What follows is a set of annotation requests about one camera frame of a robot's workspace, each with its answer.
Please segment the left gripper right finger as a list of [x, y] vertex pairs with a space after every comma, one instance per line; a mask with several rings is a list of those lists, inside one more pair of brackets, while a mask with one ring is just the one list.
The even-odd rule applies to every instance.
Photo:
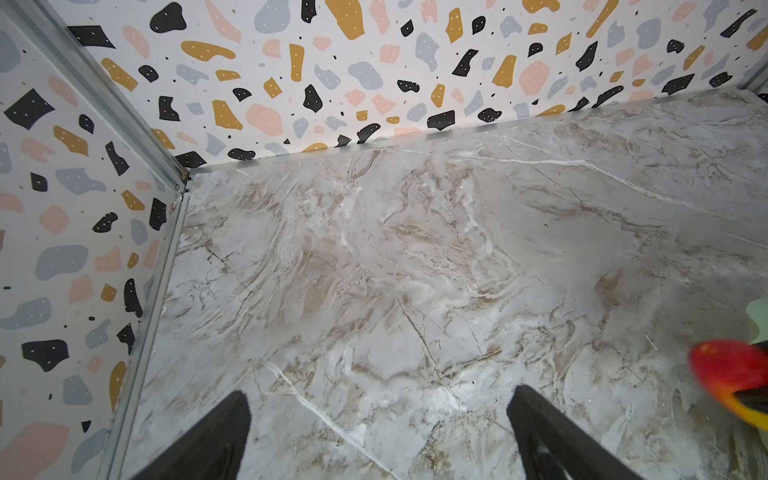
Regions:
[[528, 479], [639, 477], [528, 385], [515, 388], [506, 413]]

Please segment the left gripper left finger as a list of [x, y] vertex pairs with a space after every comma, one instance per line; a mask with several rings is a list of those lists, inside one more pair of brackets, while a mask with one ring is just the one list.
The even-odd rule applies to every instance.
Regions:
[[250, 425], [247, 396], [233, 391], [133, 479], [236, 479]]

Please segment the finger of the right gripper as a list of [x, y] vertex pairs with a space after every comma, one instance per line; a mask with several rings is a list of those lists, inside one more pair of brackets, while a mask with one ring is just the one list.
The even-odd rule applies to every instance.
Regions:
[[767, 413], [767, 341], [749, 347], [755, 353], [742, 368], [741, 385], [734, 395], [746, 407]]

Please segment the red yellow fake mango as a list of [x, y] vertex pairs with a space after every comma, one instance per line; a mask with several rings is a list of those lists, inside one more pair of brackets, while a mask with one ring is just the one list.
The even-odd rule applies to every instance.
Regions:
[[742, 368], [755, 353], [750, 344], [713, 339], [696, 344], [688, 354], [689, 365], [699, 384], [729, 411], [746, 423], [767, 430], [767, 413], [750, 409], [734, 395], [741, 385]]

